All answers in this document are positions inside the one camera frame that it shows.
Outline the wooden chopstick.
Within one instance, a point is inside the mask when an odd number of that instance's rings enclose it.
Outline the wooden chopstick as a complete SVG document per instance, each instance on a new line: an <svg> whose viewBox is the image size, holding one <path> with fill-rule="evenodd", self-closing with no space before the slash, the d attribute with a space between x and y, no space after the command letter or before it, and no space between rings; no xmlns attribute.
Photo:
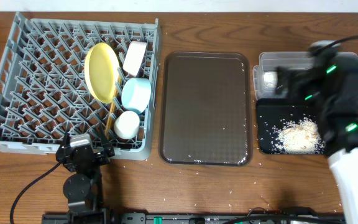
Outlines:
<svg viewBox="0 0 358 224"><path fill-rule="evenodd" d="M116 108L116 105L112 101L111 106L110 106L110 110L109 110L109 114L108 114L108 120L107 120L107 123L106 123L106 129L104 131L107 139L109 139L109 131L111 129L112 122L113 122L113 119L112 119L111 115L114 113L115 108Z"/></svg>
<svg viewBox="0 0 358 224"><path fill-rule="evenodd" d="M114 83L114 91L113 91L113 97L112 97L113 99L115 99L115 97L117 97L117 94L119 93L120 84L121 84L121 79L118 78L117 81ZM112 126L112 122L113 122L113 118L111 116L114 113L115 109L116 109L116 105L115 105L114 100L112 100L111 106L109 109L108 120L106 123L106 129L104 131L104 134L107 137L107 139L109 139L109 131L111 130L111 126Z"/></svg>

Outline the small white cup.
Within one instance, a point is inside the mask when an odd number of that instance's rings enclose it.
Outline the small white cup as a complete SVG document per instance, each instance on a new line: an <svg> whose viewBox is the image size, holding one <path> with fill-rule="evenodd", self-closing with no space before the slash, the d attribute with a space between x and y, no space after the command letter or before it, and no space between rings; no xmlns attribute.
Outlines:
<svg viewBox="0 0 358 224"><path fill-rule="evenodd" d="M137 135L139 127L139 115L133 111L125 111L115 121L114 132L121 139L132 139Z"/></svg>

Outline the green snack wrapper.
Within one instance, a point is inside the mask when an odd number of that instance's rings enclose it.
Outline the green snack wrapper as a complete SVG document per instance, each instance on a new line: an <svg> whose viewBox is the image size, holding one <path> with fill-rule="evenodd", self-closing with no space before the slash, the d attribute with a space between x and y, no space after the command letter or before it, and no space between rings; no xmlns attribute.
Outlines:
<svg viewBox="0 0 358 224"><path fill-rule="evenodd" d="M262 74L262 87L267 90L274 90L277 86L277 73L276 72L264 72Z"/></svg>

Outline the light blue bowl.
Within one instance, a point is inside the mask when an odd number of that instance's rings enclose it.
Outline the light blue bowl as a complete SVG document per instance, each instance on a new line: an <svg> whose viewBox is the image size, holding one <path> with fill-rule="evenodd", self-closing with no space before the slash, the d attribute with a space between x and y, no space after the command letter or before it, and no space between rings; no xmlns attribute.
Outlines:
<svg viewBox="0 0 358 224"><path fill-rule="evenodd" d="M145 111L151 97L151 83L146 78L130 78L122 90L121 102L126 110Z"/></svg>

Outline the yellow plate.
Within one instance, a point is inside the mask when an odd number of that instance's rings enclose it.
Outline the yellow plate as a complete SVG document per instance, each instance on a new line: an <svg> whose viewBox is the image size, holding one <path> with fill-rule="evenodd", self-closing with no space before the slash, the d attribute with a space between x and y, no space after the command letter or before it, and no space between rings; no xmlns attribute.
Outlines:
<svg viewBox="0 0 358 224"><path fill-rule="evenodd" d="M119 62L115 51L100 42L86 54L84 74L91 95L102 103L111 103L118 74Z"/></svg>

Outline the white plate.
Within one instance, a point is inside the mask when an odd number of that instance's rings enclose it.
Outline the white plate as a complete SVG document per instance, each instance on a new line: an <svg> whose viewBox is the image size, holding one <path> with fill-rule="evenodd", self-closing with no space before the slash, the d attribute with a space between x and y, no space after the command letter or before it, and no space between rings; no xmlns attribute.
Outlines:
<svg viewBox="0 0 358 224"><path fill-rule="evenodd" d="M123 69L129 75L136 77L147 48L146 42L133 41L130 43L126 57L124 59Z"/></svg>

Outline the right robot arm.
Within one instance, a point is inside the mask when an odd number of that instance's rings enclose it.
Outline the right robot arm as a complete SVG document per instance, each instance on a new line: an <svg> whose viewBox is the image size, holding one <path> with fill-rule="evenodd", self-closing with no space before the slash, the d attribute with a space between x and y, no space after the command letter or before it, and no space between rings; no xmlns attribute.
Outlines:
<svg viewBox="0 0 358 224"><path fill-rule="evenodd" d="M345 220L358 223L358 57L340 53L338 45L337 40L314 43L310 68L278 66L275 92L286 91L288 101L304 101L316 110Z"/></svg>

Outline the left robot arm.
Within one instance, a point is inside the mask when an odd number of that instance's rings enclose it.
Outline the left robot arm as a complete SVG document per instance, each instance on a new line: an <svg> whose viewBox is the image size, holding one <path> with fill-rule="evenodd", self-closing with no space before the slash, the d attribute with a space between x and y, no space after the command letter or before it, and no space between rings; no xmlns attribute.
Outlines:
<svg viewBox="0 0 358 224"><path fill-rule="evenodd" d="M99 128L101 149L95 151L89 134L70 136L64 134L56 152L56 160L72 172L63 185L68 200L69 223L107 223L109 208L104 205L102 174L100 167L110 163L114 149Z"/></svg>

